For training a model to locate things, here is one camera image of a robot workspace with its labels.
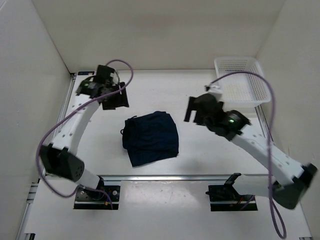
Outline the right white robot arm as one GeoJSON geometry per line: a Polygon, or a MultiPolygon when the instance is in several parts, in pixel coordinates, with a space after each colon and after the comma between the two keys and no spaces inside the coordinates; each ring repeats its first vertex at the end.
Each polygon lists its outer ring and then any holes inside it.
{"type": "Polygon", "coordinates": [[[261,179],[235,173],[225,186],[230,200],[241,195],[269,197],[280,206],[293,210],[309,189],[318,169],[312,163],[302,164],[289,157],[252,126],[251,121],[237,110],[224,111],[224,103],[210,93],[189,97],[184,120],[189,122],[195,111],[194,123],[205,126],[249,153],[271,171],[271,178],[261,179]]]}

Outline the navy blue shorts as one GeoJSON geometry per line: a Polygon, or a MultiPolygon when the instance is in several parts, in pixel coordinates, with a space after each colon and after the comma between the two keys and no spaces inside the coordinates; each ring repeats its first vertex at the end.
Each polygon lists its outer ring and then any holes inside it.
{"type": "Polygon", "coordinates": [[[127,150],[132,167],[175,158],[179,154],[179,135],[171,115],[155,111],[124,121],[122,147],[127,150]]]}

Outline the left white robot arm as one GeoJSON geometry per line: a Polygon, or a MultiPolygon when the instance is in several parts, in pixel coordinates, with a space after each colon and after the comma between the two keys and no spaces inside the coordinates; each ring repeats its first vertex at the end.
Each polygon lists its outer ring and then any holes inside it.
{"type": "Polygon", "coordinates": [[[48,145],[37,150],[36,162],[42,163],[47,173],[67,179],[87,189],[93,200],[105,194],[102,180],[85,168],[78,158],[78,146],[93,114],[103,110],[129,107],[127,83],[120,81],[117,70],[109,65],[99,65],[96,72],[78,85],[71,113],[60,123],[61,129],[48,145]]]}

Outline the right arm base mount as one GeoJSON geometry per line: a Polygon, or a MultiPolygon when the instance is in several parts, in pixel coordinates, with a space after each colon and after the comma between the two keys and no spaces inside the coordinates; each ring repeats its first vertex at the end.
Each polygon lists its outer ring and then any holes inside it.
{"type": "Polygon", "coordinates": [[[228,185],[209,185],[205,193],[209,196],[211,212],[253,212],[258,207],[256,199],[250,195],[241,195],[228,185]]]}

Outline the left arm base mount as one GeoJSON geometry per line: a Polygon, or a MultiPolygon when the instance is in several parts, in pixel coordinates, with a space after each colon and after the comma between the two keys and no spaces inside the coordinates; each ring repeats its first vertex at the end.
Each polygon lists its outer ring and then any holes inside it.
{"type": "Polygon", "coordinates": [[[73,208],[75,210],[118,210],[121,185],[119,183],[105,183],[102,190],[108,197],[102,192],[80,187],[75,194],[73,208]]]}

